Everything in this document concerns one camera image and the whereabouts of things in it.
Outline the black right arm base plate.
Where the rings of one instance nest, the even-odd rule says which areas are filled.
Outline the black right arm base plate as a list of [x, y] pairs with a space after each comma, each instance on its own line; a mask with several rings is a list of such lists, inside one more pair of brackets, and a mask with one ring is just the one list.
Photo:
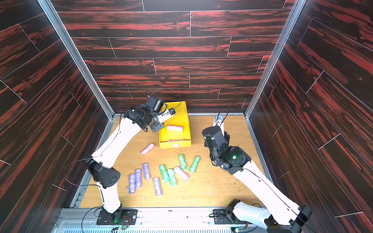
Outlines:
[[227, 225], [227, 224], [251, 224], [247, 221], [238, 220], [231, 212], [226, 213], [226, 209], [213, 209], [213, 212], [209, 214], [210, 218], [213, 218], [216, 225]]

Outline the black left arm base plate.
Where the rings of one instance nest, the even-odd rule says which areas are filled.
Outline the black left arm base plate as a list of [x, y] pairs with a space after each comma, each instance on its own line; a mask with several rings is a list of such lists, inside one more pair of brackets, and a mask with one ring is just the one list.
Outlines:
[[102, 209], [99, 213], [97, 225], [135, 225], [137, 221], [137, 209], [119, 209], [114, 213], [109, 213]]

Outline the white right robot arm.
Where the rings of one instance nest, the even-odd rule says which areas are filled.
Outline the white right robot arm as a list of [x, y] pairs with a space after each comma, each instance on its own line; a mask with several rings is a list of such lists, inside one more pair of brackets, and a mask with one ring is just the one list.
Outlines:
[[229, 134], [218, 125], [204, 129], [202, 135], [212, 164], [241, 181], [264, 204], [263, 208], [258, 208], [232, 200], [225, 209], [231, 223], [251, 223], [268, 233], [302, 232], [312, 214], [308, 206], [299, 206], [284, 195], [243, 149], [229, 145]]

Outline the yellow plastic drawer box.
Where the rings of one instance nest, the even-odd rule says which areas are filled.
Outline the yellow plastic drawer box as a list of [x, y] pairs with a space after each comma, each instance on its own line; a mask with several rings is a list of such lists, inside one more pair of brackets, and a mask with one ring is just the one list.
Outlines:
[[159, 131], [160, 148], [190, 147], [191, 134], [186, 102], [169, 102], [166, 104], [167, 109], [173, 109], [175, 114], [164, 122], [165, 127]]

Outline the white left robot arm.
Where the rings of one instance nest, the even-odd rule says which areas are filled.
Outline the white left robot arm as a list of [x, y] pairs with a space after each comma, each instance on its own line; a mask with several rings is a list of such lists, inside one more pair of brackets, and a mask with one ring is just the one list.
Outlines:
[[87, 169], [101, 192], [102, 214], [110, 224], [119, 224], [124, 218], [117, 186], [120, 172], [113, 168], [116, 159], [137, 133], [141, 130], [148, 131], [148, 127], [157, 132], [164, 128], [163, 122], [175, 114], [173, 108], [162, 111], [147, 105], [131, 107], [124, 113], [114, 133], [88, 160]]

